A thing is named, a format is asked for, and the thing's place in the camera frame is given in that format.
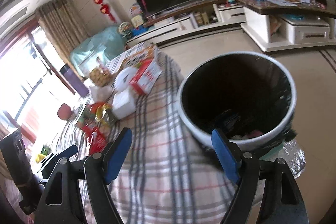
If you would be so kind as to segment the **red chip bag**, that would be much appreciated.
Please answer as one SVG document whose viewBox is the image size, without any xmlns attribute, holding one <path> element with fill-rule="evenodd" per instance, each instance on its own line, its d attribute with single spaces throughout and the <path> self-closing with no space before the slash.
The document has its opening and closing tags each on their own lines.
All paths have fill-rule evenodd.
<svg viewBox="0 0 336 224">
<path fill-rule="evenodd" d="M 100 132 L 100 129 L 95 126 L 90 128 L 88 126 L 83 126 L 81 128 L 84 133 L 85 137 L 89 143 L 89 155 L 93 155 L 97 152 L 102 152 L 107 145 L 104 135 Z"/>
</svg>

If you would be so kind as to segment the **white foam block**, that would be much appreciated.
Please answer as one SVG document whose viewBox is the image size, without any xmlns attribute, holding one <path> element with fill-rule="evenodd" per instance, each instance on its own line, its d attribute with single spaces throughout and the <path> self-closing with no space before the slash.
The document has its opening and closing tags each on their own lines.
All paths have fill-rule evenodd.
<svg viewBox="0 0 336 224">
<path fill-rule="evenodd" d="M 135 99 L 130 88 L 117 92 L 113 97 L 112 112 L 114 116 L 121 120 L 136 110 Z"/>
</svg>

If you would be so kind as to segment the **yellow object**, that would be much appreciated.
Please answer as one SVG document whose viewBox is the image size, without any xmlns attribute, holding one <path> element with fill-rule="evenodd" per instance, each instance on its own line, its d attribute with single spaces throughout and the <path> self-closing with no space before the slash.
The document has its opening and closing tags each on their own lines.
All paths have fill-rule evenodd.
<svg viewBox="0 0 336 224">
<path fill-rule="evenodd" d="M 43 159 L 45 159 L 47 156 L 42 154 L 42 153 L 39 153 L 37 154 L 36 158 L 35 158 L 35 161 L 36 163 L 40 163 Z"/>
</svg>

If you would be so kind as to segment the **small green packet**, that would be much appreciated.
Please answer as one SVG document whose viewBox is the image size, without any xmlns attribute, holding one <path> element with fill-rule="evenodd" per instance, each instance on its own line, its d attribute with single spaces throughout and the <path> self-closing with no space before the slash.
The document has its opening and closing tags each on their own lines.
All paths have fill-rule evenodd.
<svg viewBox="0 0 336 224">
<path fill-rule="evenodd" d="M 49 146 L 47 145 L 43 145 L 42 150 L 41 150 L 41 154 L 48 156 L 51 153 L 51 149 Z"/>
</svg>

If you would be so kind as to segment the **red apple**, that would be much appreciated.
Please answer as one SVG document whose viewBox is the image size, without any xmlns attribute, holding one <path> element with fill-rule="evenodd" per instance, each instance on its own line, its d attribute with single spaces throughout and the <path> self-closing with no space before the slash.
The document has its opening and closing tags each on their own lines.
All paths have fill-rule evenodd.
<svg viewBox="0 0 336 224">
<path fill-rule="evenodd" d="M 58 109 L 57 115 L 61 120 L 67 121 L 72 115 L 72 109 L 66 103 L 63 103 Z"/>
</svg>

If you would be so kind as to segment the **orange snack wrapper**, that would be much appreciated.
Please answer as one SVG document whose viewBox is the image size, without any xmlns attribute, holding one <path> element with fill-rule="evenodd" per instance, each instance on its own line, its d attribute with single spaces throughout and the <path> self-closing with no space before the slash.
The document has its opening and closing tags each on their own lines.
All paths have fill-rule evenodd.
<svg viewBox="0 0 336 224">
<path fill-rule="evenodd" d="M 96 102 L 85 106 L 76 125 L 79 128 L 90 125 L 111 128 L 116 123 L 116 121 L 117 118 L 112 112 L 112 105 L 105 102 Z"/>
</svg>

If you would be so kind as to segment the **plaid tablecloth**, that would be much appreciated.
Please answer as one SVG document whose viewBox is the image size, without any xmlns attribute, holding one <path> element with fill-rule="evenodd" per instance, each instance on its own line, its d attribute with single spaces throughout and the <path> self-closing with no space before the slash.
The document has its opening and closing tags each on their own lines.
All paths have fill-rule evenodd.
<svg viewBox="0 0 336 224">
<path fill-rule="evenodd" d="M 132 130 L 133 141 L 108 191 L 124 223 L 219 223 L 235 193 L 224 172 L 203 154 L 176 106 L 180 67 L 158 53 L 161 75 L 135 112 L 102 127 L 107 141 Z"/>
</svg>

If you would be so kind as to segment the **purple thermos bottle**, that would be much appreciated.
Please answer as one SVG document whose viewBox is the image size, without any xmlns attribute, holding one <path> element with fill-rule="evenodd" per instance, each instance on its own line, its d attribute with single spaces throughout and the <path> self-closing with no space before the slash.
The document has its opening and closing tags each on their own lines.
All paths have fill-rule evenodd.
<svg viewBox="0 0 336 224">
<path fill-rule="evenodd" d="M 82 83 L 68 64 L 65 64 L 60 69 L 60 73 L 82 98 L 85 98 L 89 94 L 88 88 Z"/>
</svg>

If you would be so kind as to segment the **clear cookie jar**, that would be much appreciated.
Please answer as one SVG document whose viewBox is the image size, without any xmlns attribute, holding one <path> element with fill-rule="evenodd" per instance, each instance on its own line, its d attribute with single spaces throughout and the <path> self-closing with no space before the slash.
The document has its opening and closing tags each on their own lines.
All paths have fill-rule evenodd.
<svg viewBox="0 0 336 224">
<path fill-rule="evenodd" d="M 90 73 L 89 78 L 90 80 L 99 87 L 104 87 L 109 85 L 112 82 L 112 74 L 105 67 L 99 57 L 96 58 L 96 63 L 98 64 Z"/>
</svg>

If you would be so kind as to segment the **white paper plate stack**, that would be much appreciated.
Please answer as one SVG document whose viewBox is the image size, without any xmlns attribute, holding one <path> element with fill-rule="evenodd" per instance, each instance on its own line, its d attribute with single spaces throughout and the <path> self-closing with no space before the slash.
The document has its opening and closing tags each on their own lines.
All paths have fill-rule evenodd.
<svg viewBox="0 0 336 224">
<path fill-rule="evenodd" d="M 114 80 L 114 89 L 117 93 L 121 93 L 125 90 L 132 91 L 130 85 L 131 79 L 136 75 L 138 68 L 136 67 L 126 67 L 116 76 Z"/>
</svg>

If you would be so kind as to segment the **teal covered furniture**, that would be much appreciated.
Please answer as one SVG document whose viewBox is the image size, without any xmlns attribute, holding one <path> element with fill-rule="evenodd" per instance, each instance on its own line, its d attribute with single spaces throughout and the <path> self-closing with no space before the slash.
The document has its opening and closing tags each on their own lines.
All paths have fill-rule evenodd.
<svg viewBox="0 0 336 224">
<path fill-rule="evenodd" d="M 110 26 L 85 39 L 70 53 L 70 61 L 77 73 L 87 77 L 98 57 L 104 64 L 123 53 L 126 38 L 118 33 L 118 26 Z"/>
</svg>

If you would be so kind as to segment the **red white box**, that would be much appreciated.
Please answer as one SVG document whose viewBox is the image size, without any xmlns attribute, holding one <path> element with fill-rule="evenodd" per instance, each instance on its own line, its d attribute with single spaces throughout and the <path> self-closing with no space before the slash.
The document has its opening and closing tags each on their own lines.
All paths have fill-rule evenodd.
<svg viewBox="0 0 336 224">
<path fill-rule="evenodd" d="M 148 95 L 162 71 L 154 59 L 145 60 L 130 81 L 130 86 L 139 95 Z"/>
</svg>

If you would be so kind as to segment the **beige curtain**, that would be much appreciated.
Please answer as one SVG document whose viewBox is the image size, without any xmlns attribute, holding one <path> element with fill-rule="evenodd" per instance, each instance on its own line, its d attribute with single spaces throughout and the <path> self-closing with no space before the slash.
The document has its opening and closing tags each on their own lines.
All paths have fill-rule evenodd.
<svg viewBox="0 0 336 224">
<path fill-rule="evenodd" d="M 90 37 L 83 21 L 70 0 L 52 0 L 35 10 L 37 19 L 47 39 L 65 64 L 82 79 L 70 60 L 70 53 Z"/>
</svg>

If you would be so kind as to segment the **orange cracker box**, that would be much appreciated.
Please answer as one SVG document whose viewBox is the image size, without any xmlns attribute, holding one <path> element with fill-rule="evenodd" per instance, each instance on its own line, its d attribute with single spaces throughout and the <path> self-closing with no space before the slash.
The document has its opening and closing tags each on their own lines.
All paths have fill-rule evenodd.
<svg viewBox="0 0 336 224">
<path fill-rule="evenodd" d="M 146 60 L 156 60 L 157 55 L 158 47 L 155 44 L 143 44 L 142 48 L 138 48 L 134 53 L 123 60 L 121 68 L 139 68 Z"/>
</svg>

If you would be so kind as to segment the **dark top side counter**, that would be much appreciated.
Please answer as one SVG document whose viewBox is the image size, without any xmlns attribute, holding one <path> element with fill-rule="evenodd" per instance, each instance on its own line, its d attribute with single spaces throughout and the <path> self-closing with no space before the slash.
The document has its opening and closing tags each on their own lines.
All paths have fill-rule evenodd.
<svg viewBox="0 0 336 224">
<path fill-rule="evenodd" d="M 335 45 L 335 12 L 284 0 L 238 0 L 241 27 L 263 52 Z"/>
</svg>

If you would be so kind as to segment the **white tv cabinet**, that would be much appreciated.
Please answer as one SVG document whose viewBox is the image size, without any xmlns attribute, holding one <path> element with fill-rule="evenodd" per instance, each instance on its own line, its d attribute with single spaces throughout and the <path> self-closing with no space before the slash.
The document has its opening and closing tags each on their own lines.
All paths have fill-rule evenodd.
<svg viewBox="0 0 336 224">
<path fill-rule="evenodd" d="M 141 42 L 164 45 L 207 33 L 237 30 L 246 22 L 242 6 L 213 5 L 213 11 L 214 16 L 209 16 L 206 12 L 193 12 L 179 19 L 165 19 L 129 39 L 127 45 L 132 47 Z"/>
</svg>

